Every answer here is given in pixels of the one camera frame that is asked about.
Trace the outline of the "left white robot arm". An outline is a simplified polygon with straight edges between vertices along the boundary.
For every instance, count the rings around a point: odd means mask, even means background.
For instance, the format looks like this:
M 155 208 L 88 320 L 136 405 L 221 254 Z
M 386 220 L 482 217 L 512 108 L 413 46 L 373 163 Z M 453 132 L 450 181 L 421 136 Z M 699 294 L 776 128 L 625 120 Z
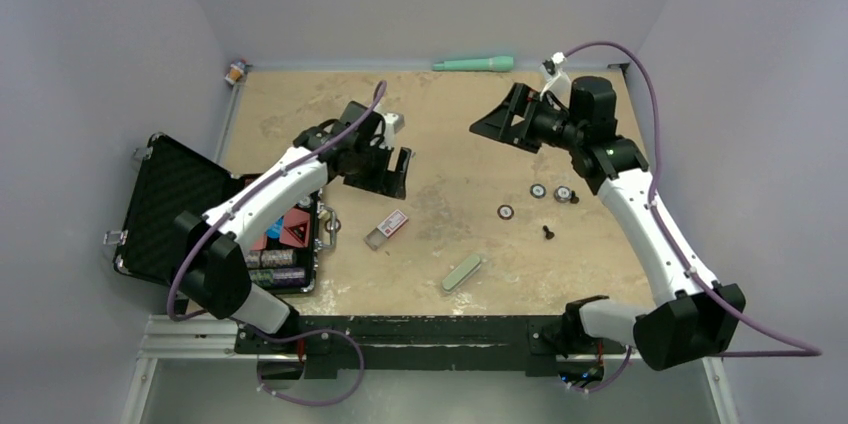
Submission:
M 243 190 L 200 214 L 184 211 L 173 222 L 175 249 L 166 312 L 184 295 L 202 312 L 249 326 L 272 352 L 297 343 L 297 310 L 254 283 L 248 251 L 270 226 L 303 198 L 333 179 L 371 193 L 403 199 L 411 150 L 396 145 L 405 118 L 378 102 L 348 103 L 342 115 L 302 131 L 282 157 Z

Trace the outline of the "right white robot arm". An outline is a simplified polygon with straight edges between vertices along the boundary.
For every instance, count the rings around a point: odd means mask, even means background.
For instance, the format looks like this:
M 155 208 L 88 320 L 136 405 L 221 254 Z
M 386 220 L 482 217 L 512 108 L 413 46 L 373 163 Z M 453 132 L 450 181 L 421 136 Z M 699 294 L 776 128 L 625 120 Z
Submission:
M 470 125 L 471 133 L 536 153 L 543 145 L 568 151 L 572 166 L 613 214 L 648 279 L 652 310 L 598 295 L 566 305 L 561 323 L 542 333 L 564 354 L 599 339 L 636 349 L 653 370 L 717 356 L 729 347 L 746 298 L 723 285 L 692 251 L 671 242 L 673 227 L 660 225 L 665 207 L 650 196 L 653 175 L 638 145 L 617 132 L 617 95 L 600 77 L 580 77 L 569 104 L 551 92 L 514 84 L 504 100 Z

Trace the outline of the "green staple case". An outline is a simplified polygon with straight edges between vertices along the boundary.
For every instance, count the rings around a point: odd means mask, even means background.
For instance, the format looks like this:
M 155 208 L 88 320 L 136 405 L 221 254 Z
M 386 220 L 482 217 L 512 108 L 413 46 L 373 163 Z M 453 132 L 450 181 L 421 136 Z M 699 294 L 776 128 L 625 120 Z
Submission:
M 482 264 L 479 254 L 471 254 L 441 281 L 441 290 L 445 293 L 456 291 L 467 279 L 478 271 Z

